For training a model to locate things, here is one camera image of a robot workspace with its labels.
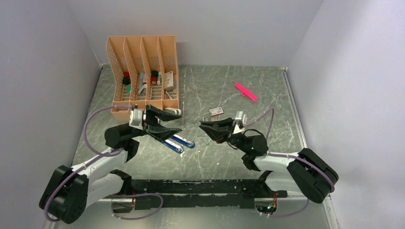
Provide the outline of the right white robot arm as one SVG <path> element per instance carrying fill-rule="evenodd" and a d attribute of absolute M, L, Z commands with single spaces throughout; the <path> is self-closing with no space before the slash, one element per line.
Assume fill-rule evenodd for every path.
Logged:
<path fill-rule="evenodd" d="M 309 148 L 294 153 L 270 152 L 266 136 L 258 130 L 247 135 L 241 119 L 201 120 L 199 127 L 216 143 L 241 150 L 247 169 L 263 173 L 265 180 L 257 188 L 262 197 L 268 198 L 275 191 L 293 191 L 322 203 L 335 190 L 337 172 Z"/>

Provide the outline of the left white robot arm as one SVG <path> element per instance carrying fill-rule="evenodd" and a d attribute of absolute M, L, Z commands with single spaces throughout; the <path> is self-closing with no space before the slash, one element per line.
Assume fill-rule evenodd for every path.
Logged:
<path fill-rule="evenodd" d="M 129 122 L 107 129 L 104 134 L 107 148 L 99 152 L 88 141 L 87 126 L 96 114 L 115 108 L 130 110 Z M 71 224 L 87 207 L 108 196 L 131 199 L 156 196 L 163 204 L 160 194 L 134 191 L 132 177 L 116 168 L 136 155 L 139 142 L 135 137 L 149 135 L 165 142 L 181 129 L 167 128 L 160 122 L 179 118 L 179 110 L 167 112 L 152 105 L 139 109 L 135 105 L 117 104 L 92 112 L 85 121 L 82 135 L 86 146 L 96 156 L 75 166 L 59 166 L 55 169 L 39 202 L 45 218 L 49 222 Z"/>

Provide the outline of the blue stapler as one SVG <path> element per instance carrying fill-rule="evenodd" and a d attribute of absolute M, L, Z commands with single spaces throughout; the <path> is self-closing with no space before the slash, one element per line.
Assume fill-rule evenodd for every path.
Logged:
<path fill-rule="evenodd" d="M 171 139 L 173 139 L 173 140 L 177 141 L 178 143 L 186 146 L 187 148 L 194 148 L 195 147 L 195 142 L 194 141 L 192 141 L 192 140 L 190 140 L 188 138 L 185 138 L 185 137 L 183 137 L 183 136 L 181 136 L 179 134 L 174 134 L 171 137 Z"/>
<path fill-rule="evenodd" d="M 179 144 L 171 141 L 170 139 L 161 141 L 161 143 L 178 154 L 181 154 L 184 152 L 184 148 L 182 147 L 182 145 L 179 145 Z"/>

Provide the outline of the red white staple box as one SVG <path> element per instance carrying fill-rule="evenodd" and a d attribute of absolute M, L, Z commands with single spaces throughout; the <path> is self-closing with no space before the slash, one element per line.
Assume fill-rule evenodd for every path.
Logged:
<path fill-rule="evenodd" d="M 219 117 L 224 114 L 224 110 L 222 107 L 217 107 L 213 109 L 209 109 L 211 117 Z"/>

